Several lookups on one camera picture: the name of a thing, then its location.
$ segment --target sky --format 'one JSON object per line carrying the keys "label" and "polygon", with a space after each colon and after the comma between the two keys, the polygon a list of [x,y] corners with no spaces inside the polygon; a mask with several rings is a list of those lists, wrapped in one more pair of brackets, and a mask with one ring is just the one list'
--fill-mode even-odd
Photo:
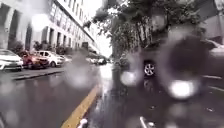
{"label": "sky", "polygon": [[[95,16],[97,9],[102,6],[102,1],[103,0],[88,0],[88,2],[86,3],[86,9],[91,12],[91,17]],[[112,54],[112,48],[109,47],[110,39],[106,38],[106,36],[104,35],[101,35],[97,41],[101,54],[109,57]]]}

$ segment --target road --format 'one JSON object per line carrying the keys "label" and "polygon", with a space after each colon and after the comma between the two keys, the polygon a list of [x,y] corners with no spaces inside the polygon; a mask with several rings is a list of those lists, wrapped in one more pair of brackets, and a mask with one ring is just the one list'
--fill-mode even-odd
{"label": "road", "polygon": [[0,113],[10,128],[59,128],[92,87],[65,82],[64,73],[20,81],[4,78]]}
{"label": "road", "polygon": [[223,81],[205,79],[200,93],[188,100],[176,100],[158,85],[125,86],[120,72],[113,72],[113,88],[99,96],[87,116],[88,128],[222,128],[224,127]]}

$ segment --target sidewalk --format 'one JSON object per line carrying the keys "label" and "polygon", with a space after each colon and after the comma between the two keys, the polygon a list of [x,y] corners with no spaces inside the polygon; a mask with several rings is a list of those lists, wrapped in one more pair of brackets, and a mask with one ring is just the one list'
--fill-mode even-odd
{"label": "sidewalk", "polygon": [[28,78],[60,73],[60,72],[63,72],[64,70],[65,68],[48,68],[48,69],[42,69],[42,70],[25,70],[24,69],[22,72],[8,72],[8,73],[4,73],[3,75],[9,75],[14,80],[22,80],[22,79],[28,79]]}

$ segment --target yellow line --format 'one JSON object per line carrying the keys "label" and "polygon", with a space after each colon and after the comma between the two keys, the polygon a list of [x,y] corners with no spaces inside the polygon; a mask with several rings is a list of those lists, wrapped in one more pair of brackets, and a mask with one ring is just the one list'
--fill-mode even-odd
{"label": "yellow line", "polygon": [[84,114],[87,112],[94,99],[96,98],[98,87],[95,86],[88,96],[79,104],[79,106],[72,112],[70,117],[63,123],[61,128],[76,128]]}

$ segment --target building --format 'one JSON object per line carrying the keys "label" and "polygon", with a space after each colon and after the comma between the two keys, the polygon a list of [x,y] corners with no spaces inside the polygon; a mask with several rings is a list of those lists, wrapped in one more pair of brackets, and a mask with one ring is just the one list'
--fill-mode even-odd
{"label": "building", "polygon": [[201,18],[200,27],[205,28],[205,37],[222,43],[224,36],[224,17],[217,9],[215,0],[196,0]]}
{"label": "building", "polygon": [[[21,41],[31,50],[34,41],[48,41],[52,46],[81,47],[88,42],[90,49],[99,53],[95,30],[83,29],[88,19],[84,10],[88,0],[1,0],[0,47],[10,48],[13,41]],[[49,25],[38,32],[33,30],[31,18],[35,14],[49,15]]]}

